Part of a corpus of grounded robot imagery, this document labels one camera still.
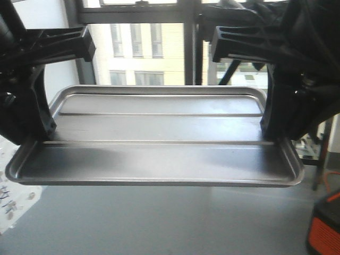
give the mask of gray table surface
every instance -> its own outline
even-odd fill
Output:
[[[314,168],[291,188],[49,186],[1,255],[304,255]]]

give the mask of black plastic bracket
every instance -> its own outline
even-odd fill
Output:
[[[88,28],[25,29],[10,0],[0,1],[0,134],[22,144],[28,136],[50,140],[56,124],[49,111],[45,64],[91,61]]]
[[[338,0],[291,0],[280,25],[216,28],[213,61],[268,65],[266,139],[296,140],[340,112],[339,12]]]

